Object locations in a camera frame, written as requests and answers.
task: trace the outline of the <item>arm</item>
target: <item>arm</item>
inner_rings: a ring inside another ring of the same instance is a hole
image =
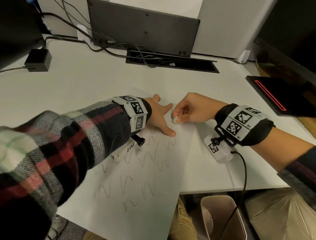
[[[204,122],[215,119],[226,105],[197,93],[188,93],[175,107],[173,116],[178,116],[179,123]],[[316,147],[313,144],[273,127],[262,142],[251,148],[309,205],[316,204]]]
[[[147,99],[149,122],[168,131],[163,114],[172,105],[163,107],[158,101],[158,95]],[[130,135],[124,109],[107,101],[64,115],[46,111],[14,129],[0,127],[0,215],[2,229],[15,229],[9,238],[29,234],[45,239],[57,207],[87,170]]]

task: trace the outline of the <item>table top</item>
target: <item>table top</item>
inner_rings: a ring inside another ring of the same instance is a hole
[[[105,52],[92,52],[85,44],[51,41],[49,72],[30,73],[26,69],[0,74],[0,125],[15,127],[35,115],[52,110],[65,113],[98,101],[119,96],[132,87],[178,103],[188,92],[227,103],[249,105],[267,113],[275,125],[297,137],[316,144],[312,135],[293,117],[279,117],[245,80],[255,72],[254,63],[238,65],[228,59],[192,55],[217,60],[220,73],[172,68],[149,68],[126,64],[125,59]],[[111,50],[126,54],[123,50]],[[24,65],[27,56],[7,68]],[[216,122],[196,124],[180,193],[203,193],[240,190],[244,184],[244,167],[239,157],[218,164],[204,145]],[[286,187],[275,170],[250,147],[236,146],[247,163],[247,189]]]

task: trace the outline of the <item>white paper on partition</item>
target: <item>white paper on partition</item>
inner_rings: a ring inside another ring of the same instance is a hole
[[[150,96],[136,88],[129,94]],[[57,213],[107,240],[167,239],[194,126],[172,124],[170,112],[165,119],[176,137],[147,126],[142,152],[135,146],[118,164],[108,157],[89,170]]]
[[[198,18],[203,0],[110,0],[112,3]]]

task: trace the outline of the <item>red light strip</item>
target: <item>red light strip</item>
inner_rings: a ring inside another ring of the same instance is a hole
[[[261,82],[255,80],[255,83],[259,85],[259,87],[269,96],[269,98],[282,110],[286,111],[285,107],[262,85]]]

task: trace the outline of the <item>flannel shirt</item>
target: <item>flannel shirt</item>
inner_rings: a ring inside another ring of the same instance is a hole
[[[13,129],[0,127],[2,239],[45,239],[57,207],[130,135],[127,114],[107,101],[63,115],[46,111]],[[316,147],[279,173],[314,209],[315,159]]]

